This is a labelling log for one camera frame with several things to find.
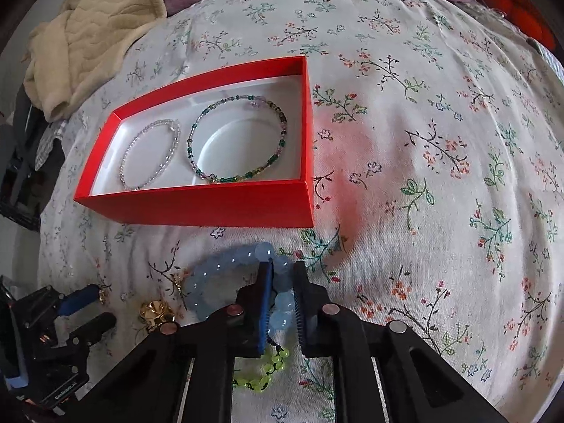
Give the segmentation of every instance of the metal rivet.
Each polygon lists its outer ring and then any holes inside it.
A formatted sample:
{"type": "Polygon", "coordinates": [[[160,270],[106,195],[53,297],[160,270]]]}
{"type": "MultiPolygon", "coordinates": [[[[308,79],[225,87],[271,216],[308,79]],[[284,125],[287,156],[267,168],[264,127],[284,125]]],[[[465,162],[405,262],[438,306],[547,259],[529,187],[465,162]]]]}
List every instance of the metal rivet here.
{"type": "Polygon", "coordinates": [[[243,314],[244,310],[239,304],[231,304],[227,306],[226,312],[229,316],[239,316],[243,314]]]}
{"type": "Polygon", "coordinates": [[[394,320],[390,323],[390,329],[397,334],[403,334],[407,330],[407,325],[403,321],[394,320]]]}
{"type": "Polygon", "coordinates": [[[161,324],[160,327],[161,334],[164,334],[166,336],[170,336],[174,334],[177,330],[178,330],[178,324],[176,323],[164,323],[161,324]]]}
{"type": "Polygon", "coordinates": [[[325,304],[323,305],[322,310],[325,315],[336,315],[337,313],[339,313],[340,308],[335,304],[325,304]]]}

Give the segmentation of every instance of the orange fabric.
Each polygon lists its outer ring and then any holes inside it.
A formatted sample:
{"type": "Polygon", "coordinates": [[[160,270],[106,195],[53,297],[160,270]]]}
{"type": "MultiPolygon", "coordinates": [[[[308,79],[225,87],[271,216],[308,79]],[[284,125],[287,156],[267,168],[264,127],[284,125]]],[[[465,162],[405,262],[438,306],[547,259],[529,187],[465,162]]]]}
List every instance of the orange fabric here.
{"type": "Polygon", "coordinates": [[[530,0],[483,0],[490,8],[499,9],[507,20],[527,36],[536,39],[549,50],[556,48],[556,41],[541,14],[530,0]]]}

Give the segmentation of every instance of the beige cloth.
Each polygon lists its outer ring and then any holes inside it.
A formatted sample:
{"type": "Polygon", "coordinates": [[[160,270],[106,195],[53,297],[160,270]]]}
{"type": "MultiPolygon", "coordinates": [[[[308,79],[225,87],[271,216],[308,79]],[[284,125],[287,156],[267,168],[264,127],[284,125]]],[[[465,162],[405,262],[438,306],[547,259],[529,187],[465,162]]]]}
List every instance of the beige cloth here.
{"type": "Polygon", "coordinates": [[[65,0],[55,19],[30,34],[27,95],[47,121],[68,118],[163,18],[163,0],[65,0]]]}

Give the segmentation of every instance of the flower pattern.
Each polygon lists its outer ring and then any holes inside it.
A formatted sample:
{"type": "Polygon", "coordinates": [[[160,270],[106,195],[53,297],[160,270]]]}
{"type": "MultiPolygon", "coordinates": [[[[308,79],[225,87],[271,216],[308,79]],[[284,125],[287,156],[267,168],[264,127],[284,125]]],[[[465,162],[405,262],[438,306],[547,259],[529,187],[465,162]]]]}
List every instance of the flower pattern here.
{"type": "MultiPolygon", "coordinates": [[[[564,93],[507,21],[476,8],[203,0],[137,41],[68,121],[42,215],[40,283],[69,293],[97,282],[120,314],[92,349],[88,387],[142,340],[140,302],[163,298],[191,323],[182,278],[209,254],[267,240],[363,320],[405,321],[484,397],[504,396],[493,404],[509,421],[532,419],[561,368],[564,93]],[[188,75],[288,55],[307,56],[315,228],[134,226],[73,201],[113,109],[188,75]]],[[[272,393],[234,391],[233,422],[335,420],[329,361],[306,363],[292,342],[272,393]]]]}

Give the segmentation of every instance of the open red box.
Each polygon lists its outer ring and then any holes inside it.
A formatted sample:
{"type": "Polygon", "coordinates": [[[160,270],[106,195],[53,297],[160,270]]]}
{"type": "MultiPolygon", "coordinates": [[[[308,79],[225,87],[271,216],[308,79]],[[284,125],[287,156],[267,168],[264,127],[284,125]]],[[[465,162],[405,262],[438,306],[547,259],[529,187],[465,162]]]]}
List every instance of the open red box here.
{"type": "MultiPolygon", "coordinates": [[[[202,73],[162,87],[114,110],[82,172],[78,203],[120,223],[177,226],[312,227],[312,108],[305,56],[242,63],[202,73]],[[201,91],[282,76],[301,76],[299,178],[202,184],[94,194],[106,151],[122,121],[141,111],[201,91]]],[[[182,134],[178,152],[185,152],[182,134]]]]}

